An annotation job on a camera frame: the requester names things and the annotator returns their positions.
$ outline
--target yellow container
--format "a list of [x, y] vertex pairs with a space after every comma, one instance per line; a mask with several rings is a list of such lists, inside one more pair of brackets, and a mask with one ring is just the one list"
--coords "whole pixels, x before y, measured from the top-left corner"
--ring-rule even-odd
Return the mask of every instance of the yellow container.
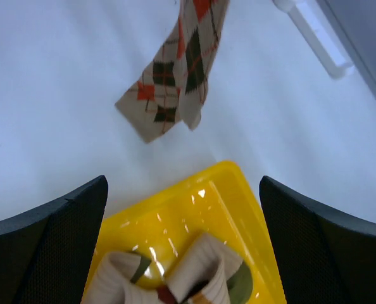
[[154, 263], [138, 285], [159, 286], [201, 232], [251, 268], [250, 304], [286, 303], [263, 212], [239, 167], [223, 161], [103, 221], [87, 287], [107, 251], [138, 251]]

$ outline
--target folded cloth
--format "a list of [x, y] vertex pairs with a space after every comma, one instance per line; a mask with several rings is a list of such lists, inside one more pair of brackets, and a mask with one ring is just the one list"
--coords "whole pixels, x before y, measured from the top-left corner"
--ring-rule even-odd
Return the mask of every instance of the folded cloth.
[[149, 264], [150, 260], [135, 253], [107, 253], [82, 304], [244, 304], [253, 291], [248, 265], [209, 234], [195, 240], [166, 276], [166, 285], [156, 290], [134, 284]]
[[146, 142], [201, 119], [229, 0], [181, 0], [172, 33], [116, 107]]

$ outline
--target cloth in yellow bin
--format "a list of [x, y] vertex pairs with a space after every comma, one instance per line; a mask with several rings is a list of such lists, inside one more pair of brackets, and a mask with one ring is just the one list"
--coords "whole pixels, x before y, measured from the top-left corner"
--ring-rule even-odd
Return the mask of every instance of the cloth in yellow bin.
[[82, 304], [245, 304], [253, 291], [244, 260], [209, 234], [200, 235], [170, 275], [154, 290], [134, 283], [151, 261], [112, 251], [99, 264]]

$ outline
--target plaid cloth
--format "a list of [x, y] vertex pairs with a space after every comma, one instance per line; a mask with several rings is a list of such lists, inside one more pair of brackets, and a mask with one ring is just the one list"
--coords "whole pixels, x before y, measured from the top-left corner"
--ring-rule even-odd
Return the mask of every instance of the plaid cloth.
[[155, 290], [133, 284], [149, 264], [150, 260], [135, 253], [108, 253], [82, 304], [245, 304], [253, 292], [248, 265], [209, 234], [195, 240], [174, 271], [166, 275], [166, 285]]
[[172, 33], [116, 107], [146, 142], [201, 120], [229, 0], [181, 0]]

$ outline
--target black object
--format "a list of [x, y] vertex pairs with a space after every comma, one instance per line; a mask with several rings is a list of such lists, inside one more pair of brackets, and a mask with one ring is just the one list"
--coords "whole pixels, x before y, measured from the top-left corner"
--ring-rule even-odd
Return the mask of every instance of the black object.
[[0, 304], [81, 302], [107, 195], [100, 176], [0, 221]]
[[288, 304], [376, 304], [376, 224], [269, 177], [260, 197]]

